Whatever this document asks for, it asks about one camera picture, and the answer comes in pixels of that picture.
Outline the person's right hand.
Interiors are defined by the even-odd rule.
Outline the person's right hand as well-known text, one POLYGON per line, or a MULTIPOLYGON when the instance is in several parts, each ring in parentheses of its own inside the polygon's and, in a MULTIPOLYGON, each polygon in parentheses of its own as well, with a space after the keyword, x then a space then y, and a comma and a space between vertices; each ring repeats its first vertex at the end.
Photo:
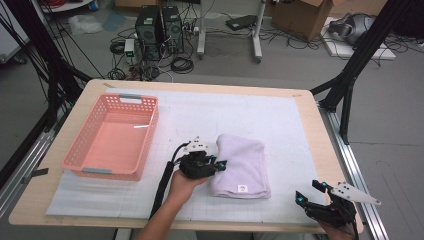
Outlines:
POLYGON ((357 234, 352 225, 334 227, 331 224, 319 221, 318 224, 328 235, 329 240, 356 240, 357 234))

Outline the white grid mat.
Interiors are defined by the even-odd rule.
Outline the white grid mat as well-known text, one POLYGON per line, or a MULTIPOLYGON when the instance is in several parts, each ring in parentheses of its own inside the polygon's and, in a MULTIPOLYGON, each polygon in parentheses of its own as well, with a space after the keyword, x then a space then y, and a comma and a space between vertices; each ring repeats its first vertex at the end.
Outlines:
POLYGON ((144 219, 151 212, 167 161, 183 154, 178 145, 199 137, 208 145, 208 154, 217 157, 216 141, 221 134, 264 143, 271 197, 214 197, 212 176, 194 191, 179 212, 179 220, 309 224, 310 219, 295 203, 295 193, 302 192, 318 203, 325 200, 311 186, 317 171, 300 107, 292 97, 131 89, 111 89, 107 93, 158 98, 159 119, 141 179, 81 177, 63 168, 47 209, 50 215, 144 219))

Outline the black computer tower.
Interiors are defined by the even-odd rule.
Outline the black computer tower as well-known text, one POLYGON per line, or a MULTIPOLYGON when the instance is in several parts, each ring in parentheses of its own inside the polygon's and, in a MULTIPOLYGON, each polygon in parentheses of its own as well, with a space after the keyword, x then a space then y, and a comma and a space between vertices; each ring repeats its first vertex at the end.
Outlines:
POLYGON ((178 8, 176 6, 164 6, 162 16, 168 53, 183 53, 182 21, 178 8))
POLYGON ((158 61, 160 44, 164 40, 159 6, 143 5, 139 11, 135 29, 143 58, 158 61))

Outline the black metal frame strut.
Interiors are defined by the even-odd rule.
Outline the black metal frame strut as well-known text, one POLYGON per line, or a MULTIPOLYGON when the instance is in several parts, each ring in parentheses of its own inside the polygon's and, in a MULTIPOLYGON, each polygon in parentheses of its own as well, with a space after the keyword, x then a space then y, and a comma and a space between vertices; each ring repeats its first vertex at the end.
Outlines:
POLYGON ((327 112, 335 112, 340 101, 343 101, 339 135, 345 144, 349 144, 348 127, 355 82, 413 1, 387 0, 343 70, 333 79, 311 90, 313 95, 328 90, 326 97, 319 102, 319 106, 327 112))
POLYGON ((75 104, 81 95, 83 87, 78 83, 78 79, 88 83, 92 77, 65 60, 40 20, 31 0, 3 0, 3 4, 8 7, 43 60, 40 63, 33 58, 32 51, 23 43, 17 31, 0 17, 0 24, 27 54, 39 79, 48 85, 46 96, 48 108, 45 117, 46 128, 51 129, 58 122, 59 108, 65 102, 75 104))

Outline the pink plastic basket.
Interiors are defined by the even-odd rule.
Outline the pink plastic basket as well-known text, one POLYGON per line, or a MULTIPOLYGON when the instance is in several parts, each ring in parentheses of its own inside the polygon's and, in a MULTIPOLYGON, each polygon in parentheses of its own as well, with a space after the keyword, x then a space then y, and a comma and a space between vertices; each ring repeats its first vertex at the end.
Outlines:
POLYGON ((158 119, 155 96, 101 94, 62 160, 62 167, 81 177, 138 181, 158 119))

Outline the lilac printed towel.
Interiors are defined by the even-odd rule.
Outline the lilac printed towel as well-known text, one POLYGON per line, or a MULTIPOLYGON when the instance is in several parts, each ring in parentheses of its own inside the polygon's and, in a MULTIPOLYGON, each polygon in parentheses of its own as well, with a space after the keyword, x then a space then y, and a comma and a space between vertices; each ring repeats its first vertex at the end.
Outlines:
POLYGON ((221 134, 216 144, 217 160, 226 160, 227 163, 224 171, 219 171, 212 177, 210 186, 214 197, 236 199, 271 197, 263 142, 221 134))

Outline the white rolling stand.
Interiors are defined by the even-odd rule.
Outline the white rolling stand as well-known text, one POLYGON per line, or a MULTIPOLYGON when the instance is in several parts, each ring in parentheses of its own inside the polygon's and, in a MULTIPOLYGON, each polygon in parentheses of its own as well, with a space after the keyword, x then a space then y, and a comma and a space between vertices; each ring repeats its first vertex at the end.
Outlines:
MULTIPOLYGON (((205 27, 205 17, 207 10, 205 9, 204 0, 200 0, 200 16, 198 19, 200 20, 199 32, 198 32, 198 42, 197 42, 197 55, 200 60, 203 59, 205 54, 205 44, 206 44, 206 27, 205 27)), ((257 63, 262 61, 262 48, 260 43, 260 30, 262 25, 262 20, 266 8, 266 0, 259 0, 259 9, 257 13, 257 20, 255 24, 255 28, 251 32, 251 39, 253 43, 254 50, 254 59, 257 63)))

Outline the clear plastic bag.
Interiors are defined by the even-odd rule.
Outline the clear plastic bag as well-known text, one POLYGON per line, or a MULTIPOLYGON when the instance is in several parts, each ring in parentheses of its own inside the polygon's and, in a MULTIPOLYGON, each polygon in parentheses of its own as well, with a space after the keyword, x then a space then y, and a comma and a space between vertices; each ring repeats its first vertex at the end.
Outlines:
POLYGON ((76 15, 68 19, 73 35, 92 34, 102 30, 102 24, 90 15, 76 15))

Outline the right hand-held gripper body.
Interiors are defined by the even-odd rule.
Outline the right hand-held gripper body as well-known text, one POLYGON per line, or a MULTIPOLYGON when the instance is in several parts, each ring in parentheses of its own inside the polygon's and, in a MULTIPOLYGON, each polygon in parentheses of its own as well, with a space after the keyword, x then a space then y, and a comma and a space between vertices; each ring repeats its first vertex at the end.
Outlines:
POLYGON ((346 182, 332 187, 331 192, 327 194, 330 197, 329 205, 322 205, 308 200, 308 206, 304 211, 309 218, 331 224, 334 227, 355 223, 356 208, 354 202, 381 204, 376 198, 346 182))

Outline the white cabinet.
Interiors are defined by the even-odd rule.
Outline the white cabinet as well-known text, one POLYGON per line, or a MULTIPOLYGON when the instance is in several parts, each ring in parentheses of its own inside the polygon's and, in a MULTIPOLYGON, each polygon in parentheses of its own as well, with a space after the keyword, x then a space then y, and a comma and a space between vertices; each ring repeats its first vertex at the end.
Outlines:
POLYGON ((0 0, 0 64, 7 63, 21 49, 21 46, 12 37, 6 27, 14 30, 24 43, 29 41, 29 38, 12 12, 4 1, 0 0))

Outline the person's left hand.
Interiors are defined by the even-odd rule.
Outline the person's left hand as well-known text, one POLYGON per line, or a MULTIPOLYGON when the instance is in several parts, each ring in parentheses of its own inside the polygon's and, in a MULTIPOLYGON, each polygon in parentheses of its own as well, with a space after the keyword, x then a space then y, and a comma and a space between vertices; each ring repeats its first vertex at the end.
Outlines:
POLYGON ((179 206, 184 205, 190 199, 194 189, 206 181, 207 178, 190 179, 181 170, 175 171, 172 176, 166 202, 179 206))

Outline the grey and black device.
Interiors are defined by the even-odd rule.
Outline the grey and black device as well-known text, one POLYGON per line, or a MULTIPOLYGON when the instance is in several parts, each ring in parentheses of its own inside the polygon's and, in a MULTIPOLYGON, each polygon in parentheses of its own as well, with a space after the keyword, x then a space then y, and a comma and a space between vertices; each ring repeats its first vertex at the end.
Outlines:
POLYGON ((375 19, 364 13, 347 13, 329 23, 328 32, 336 33, 348 44, 357 45, 370 30, 375 19))

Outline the open cardboard box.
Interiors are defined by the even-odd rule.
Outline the open cardboard box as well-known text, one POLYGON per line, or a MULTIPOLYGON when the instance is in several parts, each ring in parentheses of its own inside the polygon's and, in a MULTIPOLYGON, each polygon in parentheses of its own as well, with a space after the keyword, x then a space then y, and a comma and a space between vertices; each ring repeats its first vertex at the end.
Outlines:
POLYGON ((320 35, 332 8, 333 0, 280 0, 271 25, 310 42, 320 35))

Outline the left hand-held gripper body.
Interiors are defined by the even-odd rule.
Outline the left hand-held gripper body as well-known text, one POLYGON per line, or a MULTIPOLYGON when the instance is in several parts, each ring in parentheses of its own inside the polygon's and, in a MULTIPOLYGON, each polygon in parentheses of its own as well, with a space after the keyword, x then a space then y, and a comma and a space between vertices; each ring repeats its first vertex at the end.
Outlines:
POLYGON ((208 163, 208 145, 199 137, 184 147, 185 154, 178 159, 182 173, 190 179, 201 179, 215 174, 213 165, 208 163))

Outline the aluminium rail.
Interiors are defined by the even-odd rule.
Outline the aluminium rail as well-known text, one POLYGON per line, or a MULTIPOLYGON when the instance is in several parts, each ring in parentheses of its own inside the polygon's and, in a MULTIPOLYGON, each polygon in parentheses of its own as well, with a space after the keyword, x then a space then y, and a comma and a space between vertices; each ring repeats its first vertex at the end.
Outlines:
POLYGON ((39 165, 54 139, 55 133, 53 131, 42 131, 25 145, 23 154, 18 158, 17 167, 0 190, 0 219, 11 209, 11 205, 16 201, 18 195, 30 183, 22 184, 22 177, 27 176, 33 170, 47 168, 39 168, 39 165))
MULTIPOLYGON (((338 154, 338 159, 347 182, 360 191, 370 194, 351 145, 346 144, 339 133, 341 123, 339 117, 335 112, 329 112, 320 105, 317 105, 317 107, 324 120, 330 138, 334 142, 334 149, 338 154)), ((359 202, 358 205, 359 216, 361 217, 361 221, 358 221, 358 223, 364 225, 366 232, 372 236, 372 239, 389 240, 387 231, 377 211, 377 204, 359 202)))

